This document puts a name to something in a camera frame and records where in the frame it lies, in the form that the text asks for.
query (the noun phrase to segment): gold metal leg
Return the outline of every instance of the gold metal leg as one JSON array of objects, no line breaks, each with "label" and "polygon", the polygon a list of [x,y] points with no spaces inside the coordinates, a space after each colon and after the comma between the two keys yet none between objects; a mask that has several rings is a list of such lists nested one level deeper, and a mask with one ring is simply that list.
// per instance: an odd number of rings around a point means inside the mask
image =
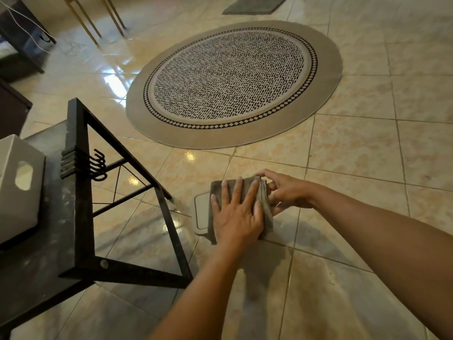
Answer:
[{"label": "gold metal leg", "polygon": [[120,15],[118,14],[118,12],[116,11],[115,6],[113,5],[113,2],[112,2],[111,0],[107,0],[107,2],[109,3],[110,7],[112,7],[113,13],[115,13],[116,17],[117,17],[118,20],[120,21],[121,26],[122,26],[124,29],[126,29],[126,26],[124,26],[124,23],[123,23],[123,21],[122,21],[121,18],[120,18]]},{"label": "gold metal leg", "polygon": [[110,10],[109,8],[109,5],[107,4],[107,2],[105,0],[101,0],[102,4],[104,5],[105,9],[109,12],[109,15],[110,17],[112,18],[113,22],[115,23],[115,26],[116,28],[118,29],[118,31],[121,33],[121,35],[124,37],[124,33],[123,31],[121,30],[120,26],[118,25],[118,23],[116,22],[116,19],[115,19],[115,16],[112,14],[112,11]]},{"label": "gold metal leg", "polygon": [[91,21],[90,17],[88,16],[87,12],[83,9],[82,5],[80,4],[79,0],[74,0],[77,5],[79,6],[80,10],[82,11],[83,15],[88,19],[88,22],[90,23],[91,27],[94,29],[94,31],[97,33],[99,37],[102,38],[101,34],[97,30],[96,26],[94,26],[93,22]]},{"label": "gold metal leg", "polygon": [[69,7],[69,9],[71,10],[72,14],[74,14],[74,16],[76,17],[76,19],[79,21],[79,23],[82,25],[83,29],[85,30],[85,32],[87,32],[88,36],[90,36],[91,40],[94,42],[94,44],[96,45],[99,45],[99,43],[96,41],[96,39],[94,39],[93,37],[93,34],[91,34],[90,31],[88,31],[88,28],[85,26],[85,24],[83,23],[83,20],[80,18],[80,16],[77,14],[76,10],[74,9],[74,7],[71,5],[71,3],[68,1],[68,0],[63,0],[65,1],[66,5]]}]

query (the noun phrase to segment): patterned rug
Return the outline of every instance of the patterned rug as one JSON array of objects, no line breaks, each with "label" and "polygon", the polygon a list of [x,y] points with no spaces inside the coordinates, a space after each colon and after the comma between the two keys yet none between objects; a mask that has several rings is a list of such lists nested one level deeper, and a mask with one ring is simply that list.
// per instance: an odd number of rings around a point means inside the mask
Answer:
[{"label": "patterned rug", "polygon": [[340,53],[320,32],[292,22],[239,23],[156,56],[133,81],[126,114],[169,146],[244,145],[314,114],[341,74]]}]

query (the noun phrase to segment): bolt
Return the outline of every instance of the bolt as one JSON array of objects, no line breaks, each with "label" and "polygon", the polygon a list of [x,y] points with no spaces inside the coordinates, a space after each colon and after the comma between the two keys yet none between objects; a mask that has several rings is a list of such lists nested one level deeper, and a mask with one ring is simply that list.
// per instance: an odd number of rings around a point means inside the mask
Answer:
[{"label": "bolt", "polygon": [[102,268],[104,268],[104,269],[109,268],[109,263],[108,263],[108,261],[105,260],[105,259],[102,259],[101,262],[100,262],[99,264],[100,264],[100,266],[101,266]]}]

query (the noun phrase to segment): folded towel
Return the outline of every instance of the folded towel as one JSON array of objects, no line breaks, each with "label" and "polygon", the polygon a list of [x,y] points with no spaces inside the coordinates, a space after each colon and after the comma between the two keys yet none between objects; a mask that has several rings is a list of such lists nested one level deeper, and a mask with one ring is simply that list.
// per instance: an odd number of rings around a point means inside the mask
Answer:
[{"label": "folded towel", "polygon": [[[245,178],[242,180],[242,195],[241,195],[241,203],[244,201],[244,198],[247,195],[247,192],[250,188],[250,185],[254,180],[258,180],[260,182],[260,187],[258,188],[258,192],[256,194],[255,201],[261,200],[261,205],[263,205],[263,219],[264,219],[264,229],[263,232],[260,234],[259,238],[262,238],[265,234],[272,231],[273,226],[273,219],[272,219],[272,211],[270,210],[269,200],[267,199],[267,187],[266,181],[261,179],[260,177],[251,177]],[[233,195],[234,185],[236,180],[227,180],[228,183],[228,191],[231,196]],[[219,206],[222,207],[222,181],[213,181],[211,183],[211,194],[214,194],[217,197]],[[211,241],[212,244],[217,244],[216,237],[214,235],[214,214],[212,212],[211,201],[209,202],[209,220],[207,225],[207,239]]]}]

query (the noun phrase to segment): forearm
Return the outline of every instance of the forearm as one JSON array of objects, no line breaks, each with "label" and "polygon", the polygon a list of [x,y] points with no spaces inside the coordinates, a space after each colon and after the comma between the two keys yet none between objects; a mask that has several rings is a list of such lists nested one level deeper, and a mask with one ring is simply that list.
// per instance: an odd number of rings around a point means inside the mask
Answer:
[{"label": "forearm", "polygon": [[217,245],[151,340],[220,339],[239,257],[234,247]]},{"label": "forearm", "polygon": [[453,236],[319,185],[310,202],[423,323],[453,334]]}]

